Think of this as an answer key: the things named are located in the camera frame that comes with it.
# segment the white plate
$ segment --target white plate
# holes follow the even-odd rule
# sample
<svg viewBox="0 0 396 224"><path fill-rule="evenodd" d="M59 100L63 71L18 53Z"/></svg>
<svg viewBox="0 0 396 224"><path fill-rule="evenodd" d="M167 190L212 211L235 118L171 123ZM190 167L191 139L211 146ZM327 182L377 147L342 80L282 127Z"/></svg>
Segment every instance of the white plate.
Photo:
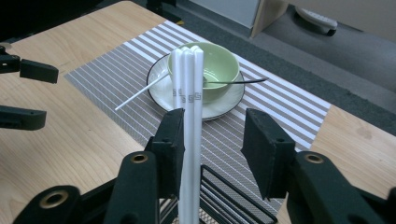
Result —
<svg viewBox="0 0 396 224"><path fill-rule="evenodd" d="M169 55L163 56L148 71L147 84L168 72L167 62ZM236 81L243 81L242 74L239 74ZM148 93L154 102L166 111L173 110L173 85L169 76L152 86ZM203 120L211 120L225 115L241 102L245 93L244 84L234 84L219 99L203 105Z"/></svg>

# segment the spoon handle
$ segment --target spoon handle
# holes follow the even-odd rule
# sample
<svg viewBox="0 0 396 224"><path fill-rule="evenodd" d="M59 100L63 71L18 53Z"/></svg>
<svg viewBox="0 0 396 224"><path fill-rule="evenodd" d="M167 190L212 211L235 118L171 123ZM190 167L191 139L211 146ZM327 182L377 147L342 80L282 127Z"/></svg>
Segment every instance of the spoon handle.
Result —
<svg viewBox="0 0 396 224"><path fill-rule="evenodd" d="M254 79L254 80L247 80L247 81L234 81L234 82L223 82L223 81L206 81L205 83L219 83L219 84L247 84L247 83L256 83L256 82L263 82L268 80L268 77Z"/></svg>

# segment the metal spoon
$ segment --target metal spoon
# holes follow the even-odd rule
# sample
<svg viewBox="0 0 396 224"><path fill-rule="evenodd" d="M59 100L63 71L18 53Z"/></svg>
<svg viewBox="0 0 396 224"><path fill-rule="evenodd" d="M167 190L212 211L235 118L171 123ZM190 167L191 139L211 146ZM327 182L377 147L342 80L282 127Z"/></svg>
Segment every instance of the metal spoon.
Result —
<svg viewBox="0 0 396 224"><path fill-rule="evenodd" d="M216 83L216 84L247 84L247 83L256 83L256 82L263 82L267 80L268 77L254 79L254 80L247 80L247 81L207 81L206 77L204 77L204 83Z"/></svg>

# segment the white chopstick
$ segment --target white chopstick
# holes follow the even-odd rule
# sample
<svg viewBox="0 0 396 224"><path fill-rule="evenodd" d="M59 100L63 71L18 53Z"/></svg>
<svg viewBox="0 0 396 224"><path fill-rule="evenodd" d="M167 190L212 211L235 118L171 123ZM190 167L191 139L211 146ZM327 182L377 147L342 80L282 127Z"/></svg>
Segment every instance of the white chopstick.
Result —
<svg viewBox="0 0 396 224"><path fill-rule="evenodd" d="M134 98L136 98L138 95L143 93L144 91L148 90L150 87L154 86L157 82L163 80L165 77L169 76L169 72L166 72L166 74L160 76L159 78L155 79L153 82L147 85L147 87L143 88L141 91L137 92L135 95L133 95L131 98L126 100L124 103L120 104L119 106L116 107L116 111L121 109L123 106L131 102Z"/></svg>

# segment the green ceramic bowl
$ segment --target green ceramic bowl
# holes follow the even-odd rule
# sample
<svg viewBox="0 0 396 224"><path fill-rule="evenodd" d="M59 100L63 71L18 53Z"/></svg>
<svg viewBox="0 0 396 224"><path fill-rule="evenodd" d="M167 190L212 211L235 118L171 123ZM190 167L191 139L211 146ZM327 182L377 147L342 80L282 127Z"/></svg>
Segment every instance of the green ceramic bowl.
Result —
<svg viewBox="0 0 396 224"><path fill-rule="evenodd" d="M192 42L178 48L191 48L192 46L198 46L204 51L204 77L207 81L235 81L238 77L239 62L229 50L207 42ZM172 57L168 58L168 71L172 78ZM228 84L204 84L204 103L220 98L230 89L230 86Z"/></svg>

